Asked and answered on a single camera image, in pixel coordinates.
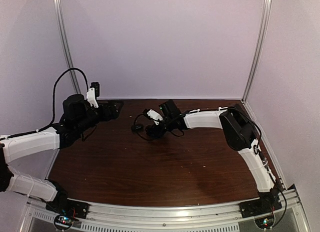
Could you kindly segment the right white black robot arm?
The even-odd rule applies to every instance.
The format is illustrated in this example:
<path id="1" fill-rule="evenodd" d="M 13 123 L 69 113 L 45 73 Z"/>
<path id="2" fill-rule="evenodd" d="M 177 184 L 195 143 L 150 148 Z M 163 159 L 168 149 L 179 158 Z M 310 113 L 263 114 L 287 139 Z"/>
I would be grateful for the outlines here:
<path id="1" fill-rule="evenodd" d="M 149 137 L 158 139 L 175 129 L 181 132 L 195 128 L 221 129 L 227 145 L 243 158 L 256 182 L 259 196 L 256 208 L 263 213 L 281 208 L 279 195 L 282 188 L 261 151 L 261 137 L 256 135 L 259 129 L 238 104 L 214 110 L 181 112 L 173 100 L 168 100 L 160 104 L 159 108 L 161 113 L 153 109 L 143 112 L 153 122 L 146 129 Z"/>

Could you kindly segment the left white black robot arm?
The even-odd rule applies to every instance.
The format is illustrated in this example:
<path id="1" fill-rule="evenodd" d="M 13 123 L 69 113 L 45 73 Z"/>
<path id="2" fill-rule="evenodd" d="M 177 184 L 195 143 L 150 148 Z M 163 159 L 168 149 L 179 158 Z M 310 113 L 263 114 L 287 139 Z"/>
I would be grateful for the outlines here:
<path id="1" fill-rule="evenodd" d="M 39 152 L 68 148 L 78 139 L 85 141 L 85 131 L 100 122 L 117 119 L 123 105 L 123 101 L 118 100 L 98 101 L 92 92 L 86 97 L 74 94 L 63 101 L 63 115 L 58 123 L 32 132 L 1 136 L 0 190 L 36 197 L 57 213 L 69 213 L 72 203 L 57 182 L 18 172 L 9 163 Z"/>

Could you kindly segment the black earbud charging case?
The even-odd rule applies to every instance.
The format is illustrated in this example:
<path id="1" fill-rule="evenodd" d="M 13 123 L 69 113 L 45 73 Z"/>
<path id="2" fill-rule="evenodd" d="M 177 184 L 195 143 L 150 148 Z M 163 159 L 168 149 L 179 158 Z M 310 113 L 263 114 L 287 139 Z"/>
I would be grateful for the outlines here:
<path id="1" fill-rule="evenodd" d="M 132 132 L 142 131 L 144 126 L 142 124 L 136 124 L 131 126 Z"/>

